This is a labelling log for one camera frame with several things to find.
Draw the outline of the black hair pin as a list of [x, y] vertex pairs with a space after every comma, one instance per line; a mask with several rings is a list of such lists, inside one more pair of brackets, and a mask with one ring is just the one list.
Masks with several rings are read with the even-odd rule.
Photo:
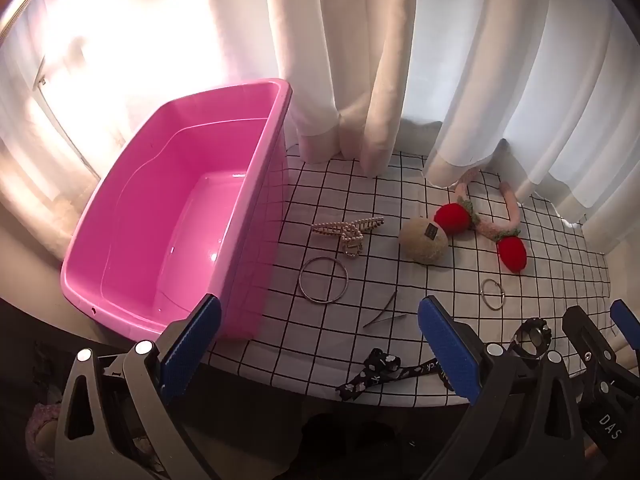
[[390, 295], [390, 299], [387, 300], [386, 305], [382, 307], [381, 310], [378, 311], [378, 313], [375, 315], [374, 318], [371, 318], [370, 321], [368, 321], [367, 323], [364, 323], [362, 328], [364, 330], [368, 330], [373, 325], [378, 323], [387, 323], [395, 320], [400, 320], [401, 318], [405, 318], [407, 316], [407, 313], [404, 313], [404, 312], [396, 313], [392, 309], [392, 305], [395, 303], [396, 296], [397, 296], [397, 292], [393, 292]]

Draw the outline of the white curtain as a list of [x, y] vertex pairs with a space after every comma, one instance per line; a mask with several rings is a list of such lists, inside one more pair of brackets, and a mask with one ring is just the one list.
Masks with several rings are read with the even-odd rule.
[[639, 243], [639, 43], [615, 0], [16, 0], [1, 26], [1, 201], [56, 256], [154, 110], [279, 77], [306, 159], [491, 165], [589, 246]]

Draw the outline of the beige fluffy pompom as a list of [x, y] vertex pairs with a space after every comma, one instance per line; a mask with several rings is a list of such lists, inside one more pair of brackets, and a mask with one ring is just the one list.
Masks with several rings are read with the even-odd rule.
[[402, 253], [410, 260], [429, 266], [440, 260], [448, 247], [445, 231], [430, 218], [412, 218], [398, 235]]

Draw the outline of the black wrist watch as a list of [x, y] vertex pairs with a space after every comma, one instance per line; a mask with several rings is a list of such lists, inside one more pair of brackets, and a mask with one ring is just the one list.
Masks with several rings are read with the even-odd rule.
[[538, 360], [550, 348], [552, 330], [544, 318], [528, 318], [515, 332], [509, 351], [523, 359]]

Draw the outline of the pink plastic tub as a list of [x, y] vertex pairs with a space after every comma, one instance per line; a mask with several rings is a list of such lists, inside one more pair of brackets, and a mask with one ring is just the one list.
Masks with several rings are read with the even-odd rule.
[[162, 105], [82, 213], [63, 261], [65, 298], [140, 340], [214, 295], [221, 336], [256, 337], [284, 219], [291, 98], [286, 81], [263, 79]]

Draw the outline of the large silver bangle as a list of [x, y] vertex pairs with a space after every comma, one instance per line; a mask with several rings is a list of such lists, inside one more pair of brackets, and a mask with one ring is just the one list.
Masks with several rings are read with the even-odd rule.
[[345, 296], [348, 286], [348, 270], [337, 258], [308, 259], [298, 272], [297, 288], [312, 304], [335, 304]]

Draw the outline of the white black grid cloth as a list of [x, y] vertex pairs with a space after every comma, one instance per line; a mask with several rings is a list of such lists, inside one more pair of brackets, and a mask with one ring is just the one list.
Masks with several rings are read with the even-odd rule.
[[[360, 371], [374, 349], [398, 356], [404, 365], [431, 359], [416, 320], [420, 301], [430, 295], [487, 342], [507, 344], [525, 320], [544, 318], [552, 330], [552, 348], [570, 374], [584, 366], [562, 330], [567, 308], [582, 307], [602, 334], [614, 334], [605, 258], [587, 247], [582, 229], [564, 221], [548, 200], [529, 197], [521, 208], [527, 252], [521, 273], [510, 272], [495, 244], [471, 231], [452, 238], [436, 263], [422, 266], [402, 253], [399, 230], [409, 219], [452, 202], [454, 193], [424, 180], [420, 156], [396, 153], [374, 179], [341, 157], [308, 164], [290, 148], [286, 161], [286, 215], [262, 326], [252, 340], [217, 342], [207, 357], [210, 366], [335, 399], [337, 387]], [[356, 258], [340, 251], [337, 236], [311, 231], [315, 223], [369, 217], [385, 222], [364, 234]], [[303, 264], [319, 256], [337, 258], [349, 273], [345, 296], [327, 306], [312, 304], [297, 288]], [[364, 330], [393, 292], [392, 309], [407, 316]]]

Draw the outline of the pearl hair claw clip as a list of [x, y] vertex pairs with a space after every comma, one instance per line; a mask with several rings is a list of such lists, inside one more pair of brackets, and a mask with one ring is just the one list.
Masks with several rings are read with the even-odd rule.
[[356, 258], [362, 251], [364, 234], [382, 226], [384, 222], [383, 217], [321, 222], [313, 224], [311, 231], [326, 236], [337, 236], [340, 241], [338, 244], [340, 251], [350, 258]]

